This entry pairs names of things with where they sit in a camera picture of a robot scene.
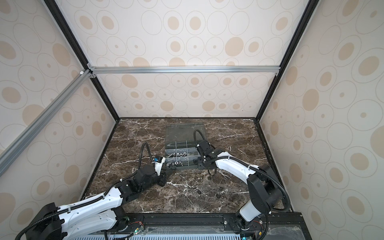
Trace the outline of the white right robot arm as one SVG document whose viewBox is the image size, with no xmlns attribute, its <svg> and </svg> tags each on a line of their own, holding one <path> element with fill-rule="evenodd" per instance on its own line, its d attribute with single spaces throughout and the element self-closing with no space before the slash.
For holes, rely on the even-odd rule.
<svg viewBox="0 0 384 240">
<path fill-rule="evenodd" d="M 247 185 L 250 200 L 238 211 L 238 218 L 244 223 L 268 215 L 282 199 L 290 201 L 287 191 L 268 165 L 246 163 L 228 152 L 214 148 L 206 140 L 196 142 L 196 149 L 203 167 L 224 170 Z"/>
</svg>

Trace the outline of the horizontal aluminium frame bar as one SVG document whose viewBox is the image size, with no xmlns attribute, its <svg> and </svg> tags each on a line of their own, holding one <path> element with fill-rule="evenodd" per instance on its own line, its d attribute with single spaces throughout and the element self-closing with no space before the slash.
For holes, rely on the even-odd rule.
<svg viewBox="0 0 384 240">
<path fill-rule="evenodd" d="M 278 73 L 279 66 L 91 67 L 94 74 Z"/>
</svg>

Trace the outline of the diagonal aluminium frame bar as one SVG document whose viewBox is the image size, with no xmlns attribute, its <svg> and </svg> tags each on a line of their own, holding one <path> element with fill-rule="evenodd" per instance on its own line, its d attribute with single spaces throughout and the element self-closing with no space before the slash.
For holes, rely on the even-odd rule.
<svg viewBox="0 0 384 240">
<path fill-rule="evenodd" d="M 73 93 L 89 79 L 90 70 L 84 70 L 78 75 L 48 106 L 41 114 L 9 145 L 1 154 L 1 175 L 3 175 L 13 162 L 20 156 L 32 140 L 41 132 L 47 123 L 55 116 L 63 105 L 69 100 Z"/>
</svg>

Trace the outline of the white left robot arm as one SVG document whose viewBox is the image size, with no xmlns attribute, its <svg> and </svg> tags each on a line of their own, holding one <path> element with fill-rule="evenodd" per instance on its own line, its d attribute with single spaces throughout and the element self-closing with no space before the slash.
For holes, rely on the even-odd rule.
<svg viewBox="0 0 384 240">
<path fill-rule="evenodd" d="M 144 165 L 101 194 L 69 205 L 45 205 L 16 239 L 25 236 L 28 240 L 73 240 L 113 229 L 124 218 L 123 205 L 138 199 L 152 186 L 163 187 L 166 182 L 166 172 L 162 168 Z"/>
</svg>

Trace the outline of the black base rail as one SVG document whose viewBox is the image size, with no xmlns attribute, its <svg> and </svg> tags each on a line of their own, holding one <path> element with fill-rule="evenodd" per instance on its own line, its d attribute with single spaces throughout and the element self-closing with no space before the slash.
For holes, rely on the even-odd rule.
<svg viewBox="0 0 384 240">
<path fill-rule="evenodd" d="M 251 220 L 240 213 L 127 213 L 115 208 L 73 223 L 60 218 L 53 240 L 75 240 L 104 233 L 103 239 L 310 240 L 300 213 L 271 213 Z"/>
</svg>

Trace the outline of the clear grey compartment organizer box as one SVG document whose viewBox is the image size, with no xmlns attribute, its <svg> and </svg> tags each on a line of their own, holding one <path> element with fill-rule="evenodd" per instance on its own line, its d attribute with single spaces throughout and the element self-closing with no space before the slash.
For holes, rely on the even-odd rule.
<svg viewBox="0 0 384 240">
<path fill-rule="evenodd" d="M 197 159 L 200 156 L 195 141 L 207 137 L 202 123 L 172 124 L 166 127 L 165 155 L 168 162 L 179 162 L 177 166 L 166 166 L 166 170 L 182 171 L 198 169 Z"/>
</svg>

